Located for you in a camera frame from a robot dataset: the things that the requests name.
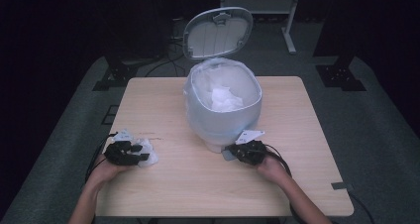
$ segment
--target white plastic bag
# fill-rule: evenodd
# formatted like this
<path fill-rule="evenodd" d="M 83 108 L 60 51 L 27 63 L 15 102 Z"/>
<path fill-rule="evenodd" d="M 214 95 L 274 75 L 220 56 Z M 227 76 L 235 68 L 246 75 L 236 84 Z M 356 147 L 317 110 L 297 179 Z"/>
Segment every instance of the white plastic bag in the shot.
<path fill-rule="evenodd" d="M 260 118 L 263 93 L 241 62 L 210 58 L 191 68 L 184 85 L 191 129 L 216 153 L 234 144 Z"/>

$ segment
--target gray floor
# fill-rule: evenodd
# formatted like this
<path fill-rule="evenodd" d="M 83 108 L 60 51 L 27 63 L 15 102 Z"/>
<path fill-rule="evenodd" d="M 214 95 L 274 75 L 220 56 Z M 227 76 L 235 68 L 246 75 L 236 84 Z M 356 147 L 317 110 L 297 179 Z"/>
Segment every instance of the gray floor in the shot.
<path fill-rule="evenodd" d="M 364 92 L 326 88 L 316 64 L 335 57 L 312 57 L 322 24 L 295 23 L 291 36 L 297 55 L 287 52 L 282 24 L 256 24 L 245 47 L 233 56 L 256 75 L 296 75 L 302 78 L 344 182 L 368 208 L 376 223 L 420 223 L 420 142 L 378 84 L 372 70 L 355 58 L 351 71 Z M 170 47 L 171 57 L 180 55 Z M 196 62 L 184 57 L 176 64 L 185 75 Z M 158 63 L 141 67 L 144 76 Z M 99 141 L 111 126 L 101 125 L 110 105 L 119 104 L 124 87 L 92 91 L 107 68 L 104 58 L 92 64 L 78 86 L 50 139 L 6 213 L 2 223 L 65 223 L 83 184 L 84 173 Z M 183 76 L 177 68 L 178 76 Z M 173 64 L 150 76 L 176 76 Z M 354 202 L 350 217 L 339 223 L 369 223 Z M 280 218 L 281 223 L 294 223 Z M 97 218 L 97 223 L 138 223 L 133 218 Z M 160 223 L 210 223 L 208 219 L 163 219 Z M 216 223 L 265 223 L 263 219 L 219 219 Z"/>

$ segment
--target wire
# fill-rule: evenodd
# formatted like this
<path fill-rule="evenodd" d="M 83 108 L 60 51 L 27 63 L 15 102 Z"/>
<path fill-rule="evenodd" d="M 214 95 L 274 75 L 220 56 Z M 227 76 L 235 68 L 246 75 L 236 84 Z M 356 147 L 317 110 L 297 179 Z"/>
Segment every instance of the wire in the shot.
<path fill-rule="evenodd" d="M 352 194 L 350 192 L 348 192 L 348 194 L 352 199 L 354 199 L 364 209 L 364 211 L 367 213 L 368 219 L 370 219 L 370 223 L 374 224 L 373 217 L 371 216 L 370 212 L 368 211 L 368 208 L 358 198 L 356 198 L 354 194 Z"/>
<path fill-rule="evenodd" d="M 88 179 L 89 179 L 89 177 L 90 177 L 90 174 L 92 173 L 92 171 L 100 164 L 100 163 L 102 163 L 102 162 L 100 162 L 98 165 L 95 165 L 95 161 L 96 161 L 96 158 L 98 157 L 98 155 L 99 155 L 99 153 L 103 150 L 103 147 L 105 146 L 105 143 L 106 143 L 106 140 L 108 139 L 108 138 L 110 138 L 110 137 L 114 137 L 115 135 L 117 135 L 117 133 L 115 133 L 115 134 L 109 134 L 109 135 L 107 135 L 105 138 L 103 138 L 102 140 L 101 140 L 101 142 L 99 143 L 99 146 L 96 148 L 96 150 L 95 150 L 95 152 L 93 153 L 93 156 L 92 156 L 92 158 L 90 159 L 90 164 L 89 164 L 89 167 L 87 168 L 87 170 L 86 170 L 86 174 L 85 174 L 85 177 L 84 177 L 84 181 L 86 182 Z"/>
<path fill-rule="evenodd" d="M 167 64 L 167 63 L 170 63 L 170 62 L 174 62 L 174 61 L 176 61 L 176 60 L 179 60 L 180 58 L 182 58 L 183 57 L 183 55 L 180 55 L 179 57 L 177 57 L 177 58 L 175 58 L 175 59 L 171 59 L 171 60 L 169 60 L 169 61 L 165 61 L 165 62 L 163 62 L 163 63 L 160 63 L 160 64 L 158 64 L 158 65 L 156 65 L 155 67 L 153 67 L 151 70 L 149 70 L 147 73 L 146 73 L 146 75 L 145 75 L 145 77 L 148 77 L 153 71 L 155 71 L 157 68 L 159 68 L 159 67 L 161 67 L 162 65 L 165 65 L 165 64 Z"/>

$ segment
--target trash can lid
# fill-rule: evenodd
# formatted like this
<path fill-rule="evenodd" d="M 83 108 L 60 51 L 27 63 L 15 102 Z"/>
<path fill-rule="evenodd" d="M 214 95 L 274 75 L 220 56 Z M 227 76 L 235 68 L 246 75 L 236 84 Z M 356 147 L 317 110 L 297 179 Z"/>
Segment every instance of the trash can lid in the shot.
<path fill-rule="evenodd" d="M 195 16 L 185 27 L 183 53 L 191 59 L 233 54 L 247 42 L 252 14 L 239 7 L 213 9 Z"/>

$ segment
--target dark background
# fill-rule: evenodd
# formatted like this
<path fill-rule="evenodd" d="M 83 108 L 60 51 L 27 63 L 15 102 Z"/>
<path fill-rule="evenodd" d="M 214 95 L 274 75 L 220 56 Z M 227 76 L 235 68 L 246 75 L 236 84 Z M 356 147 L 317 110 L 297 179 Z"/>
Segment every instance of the dark background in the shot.
<path fill-rule="evenodd" d="M 315 56 L 356 49 L 417 135 L 419 2 L 300 0 L 295 16 L 299 22 L 325 20 Z M 189 19 L 218 4 L 219 0 L 0 0 L 1 217 L 90 65 L 105 54 L 159 56 L 170 35 L 170 19 Z"/>

